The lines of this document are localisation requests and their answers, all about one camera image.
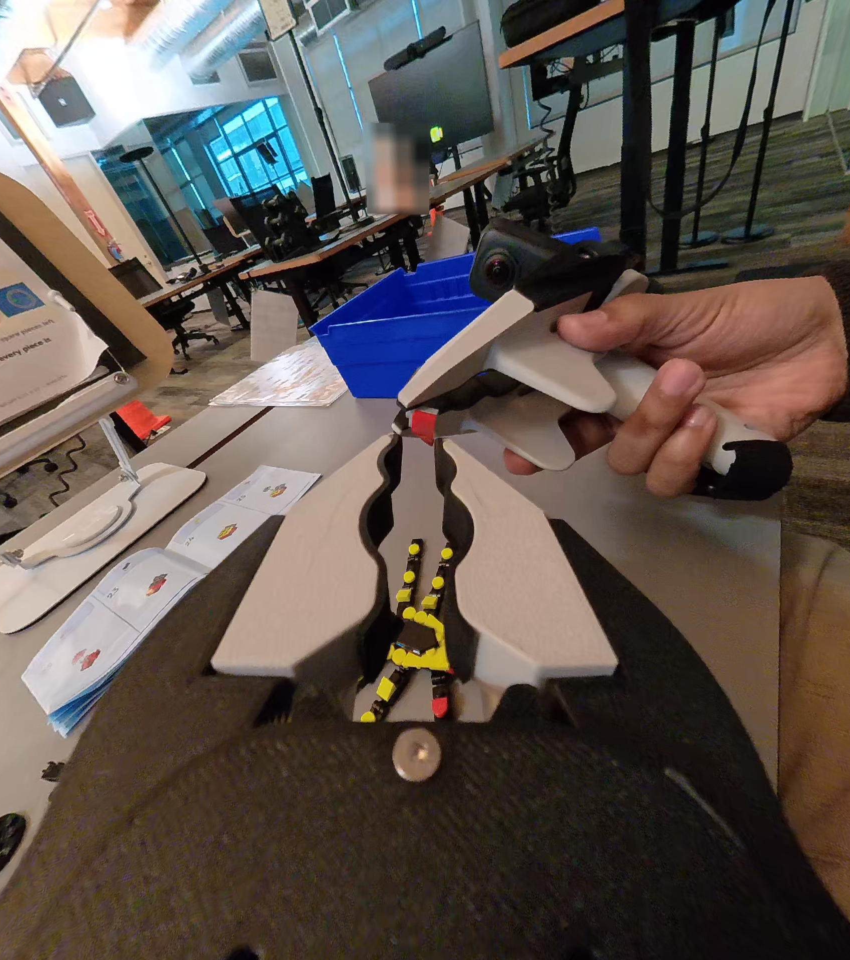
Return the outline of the black standing desk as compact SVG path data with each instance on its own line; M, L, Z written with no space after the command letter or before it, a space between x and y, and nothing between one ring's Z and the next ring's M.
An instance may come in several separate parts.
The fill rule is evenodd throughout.
M651 164L651 42L674 38L671 119L664 187L659 267L660 277L679 274L686 147L694 69L695 29L707 17L703 2L601 2L556 22L538 35L507 49L499 57L503 69L529 66L534 95L567 90L564 122L556 162L560 174L572 174L571 145L582 104L587 55L623 42L622 149L620 166L620 240L647 261L647 210Z

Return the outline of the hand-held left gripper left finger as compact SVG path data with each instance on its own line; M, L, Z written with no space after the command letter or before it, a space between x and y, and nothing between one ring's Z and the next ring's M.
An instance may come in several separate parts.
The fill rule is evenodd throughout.
M218 673L298 683L378 675L395 626L380 548L402 444L378 438L288 510L215 651Z

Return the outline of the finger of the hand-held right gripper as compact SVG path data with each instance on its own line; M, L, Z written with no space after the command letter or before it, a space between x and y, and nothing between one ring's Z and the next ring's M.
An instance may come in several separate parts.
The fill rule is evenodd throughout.
M490 370L575 410L609 411L615 395L595 354L557 332L561 317L590 310L592 298L586 292L537 308L519 292L505 294L418 368L398 393L400 407L467 409L480 398L475 379Z
M541 470L563 472L575 462L575 451L559 424L563 413L563 410L472 411L464 419L462 431L491 437Z

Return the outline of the lego instruction booklet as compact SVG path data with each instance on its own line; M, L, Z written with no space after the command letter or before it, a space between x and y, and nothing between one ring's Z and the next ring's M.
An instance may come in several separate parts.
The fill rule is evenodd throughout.
M188 520L166 547L143 549L116 563L23 673L48 725L67 737L164 616L320 477L261 465Z

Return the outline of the person's right hand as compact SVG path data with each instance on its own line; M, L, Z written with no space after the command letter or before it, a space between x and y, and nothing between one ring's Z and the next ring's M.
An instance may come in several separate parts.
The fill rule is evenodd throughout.
M646 476L660 498L690 493L717 431L713 402L789 441L847 386L839 302L821 275L733 283L675 294L628 294L566 315L558 333L586 352L619 349L656 369L636 411L570 412L560 420L580 459L606 448L617 474Z

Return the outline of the orange object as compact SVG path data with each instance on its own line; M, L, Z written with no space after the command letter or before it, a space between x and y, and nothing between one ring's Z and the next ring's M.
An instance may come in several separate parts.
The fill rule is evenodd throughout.
M138 399L132 400L111 414L122 438L132 450L145 450L155 438L170 429L172 418L168 414L155 414Z

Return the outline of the person's leg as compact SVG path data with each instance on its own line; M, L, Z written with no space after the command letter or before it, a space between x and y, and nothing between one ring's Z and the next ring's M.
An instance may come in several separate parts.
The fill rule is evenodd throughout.
M779 795L850 919L850 552L782 534L779 619Z

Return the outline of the clear plastic bag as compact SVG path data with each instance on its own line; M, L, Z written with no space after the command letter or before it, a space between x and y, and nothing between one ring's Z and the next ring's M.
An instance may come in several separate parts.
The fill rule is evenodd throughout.
M214 407L327 407L348 387L321 343L312 338L278 354L213 397Z

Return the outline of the long wooden desk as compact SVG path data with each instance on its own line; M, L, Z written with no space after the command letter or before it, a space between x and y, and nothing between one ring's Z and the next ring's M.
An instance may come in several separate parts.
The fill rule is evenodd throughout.
M429 253L435 257L455 257L475 249L480 234L489 223L489 212L483 193L483 184L494 174L509 171L514 164L540 150L547 141L546 134L536 134L490 159L480 160L441 178L430 189L430 209L442 207L450 198L462 195L467 219L467 233L463 226L437 215L432 229ZM323 246L279 262L269 262L244 270L239 277L244 281L279 283L289 295L300 320L310 329L317 321L308 289L323 281L337 282L348 267L361 258L370 257L379 249L392 252L397 268L415 271L421 262L417 246L418 222L428 225L430 215L391 214L374 218L369 224L354 225Z

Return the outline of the black speaker box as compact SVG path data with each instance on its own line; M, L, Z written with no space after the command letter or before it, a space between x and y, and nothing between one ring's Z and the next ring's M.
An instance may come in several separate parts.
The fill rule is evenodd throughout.
M58 70L44 82L36 94L52 124L68 129L90 124L96 111L78 80L68 71Z

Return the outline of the black yellow lego spider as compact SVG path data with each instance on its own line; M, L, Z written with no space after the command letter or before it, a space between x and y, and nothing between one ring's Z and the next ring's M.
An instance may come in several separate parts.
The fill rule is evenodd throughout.
M375 699L360 715L361 723L375 724L387 719L413 676L424 673L431 677L433 720L442 722L454 718L455 669L448 654L442 608L455 551L449 544L441 549L427 593L417 602L418 589L423 582L421 570L425 549L424 540L418 537L408 545L406 569L396 593L396 617L400 630L386 657L390 669L380 679Z

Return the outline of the black floor lamp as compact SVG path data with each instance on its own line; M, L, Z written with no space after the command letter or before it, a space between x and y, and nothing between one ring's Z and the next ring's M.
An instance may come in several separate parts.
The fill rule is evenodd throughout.
M195 261L197 270L199 270L200 274L206 275L210 271L209 267L204 263L201 254L191 242L191 238L189 234L187 234L187 232L184 230L184 227L179 221L176 213L171 208L171 205L169 204L164 192L162 191L154 175L151 173L150 169L148 168L147 160L149 157L151 157L154 154L154 151L155 151L154 147L141 146L141 147L124 152L119 157L119 160L122 163L136 165L140 168L142 174L150 184L153 192L158 197L160 203L166 210L167 216L172 222L175 229L177 230L184 246L186 247L188 252L191 254L192 259Z

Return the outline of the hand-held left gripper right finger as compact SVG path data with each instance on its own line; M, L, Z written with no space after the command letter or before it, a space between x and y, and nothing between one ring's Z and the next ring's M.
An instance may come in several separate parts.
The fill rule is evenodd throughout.
M543 511L455 441L437 441L434 461L459 676L504 690L613 674L618 658Z

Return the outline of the black tv monitor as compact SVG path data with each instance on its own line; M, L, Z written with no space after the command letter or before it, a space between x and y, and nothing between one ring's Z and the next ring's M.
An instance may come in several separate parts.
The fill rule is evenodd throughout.
M432 159L495 127L479 22L449 36L423 59L368 82L378 121Z

